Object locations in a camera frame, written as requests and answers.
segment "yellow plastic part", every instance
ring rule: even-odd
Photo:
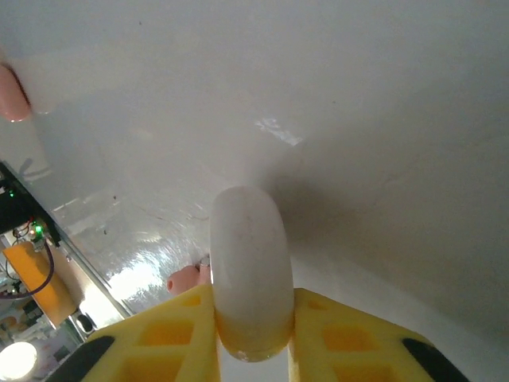
[[[291,382],[433,382],[402,344],[423,336],[305,289],[295,290]]]
[[[95,332],[115,338],[82,382],[219,382],[210,284]]]
[[[33,245],[24,242],[3,250],[5,257],[25,284],[27,290],[38,288],[48,277],[49,263],[45,253],[35,252]],[[49,284],[33,296],[48,320],[57,327],[76,311],[67,287],[55,273]]]
[[[102,329],[90,340],[102,336],[115,341],[82,382],[220,381],[210,284]],[[408,329],[296,289],[289,380],[433,382],[403,339],[432,345]]]

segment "glossy white surface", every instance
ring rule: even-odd
[[[281,214],[267,193],[237,186],[216,197],[210,260],[224,348],[247,362],[279,354],[293,332],[293,275]]]
[[[135,310],[259,185],[298,286],[507,380],[508,7],[0,0],[35,111],[0,156]]]

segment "rectangular hole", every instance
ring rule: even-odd
[[[174,382],[182,366],[180,357],[130,357],[116,382]]]
[[[182,302],[183,306],[199,306],[201,304],[201,298],[200,296],[192,296],[191,298],[188,298],[184,302]]]
[[[313,301],[313,300],[308,302],[308,307],[313,310],[327,310],[326,306],[320,304],[319,302]]]
[[[401,382],[386,365],[341,365],[334,371],[338,382]]]
[[[164,321],[149,325],[138,345],[187,345],[191,342],[193,323],[189,321]]]
[[[356,326],[327,326],[322,336],[329,352],[369,352],[378,348],[372,335]]]

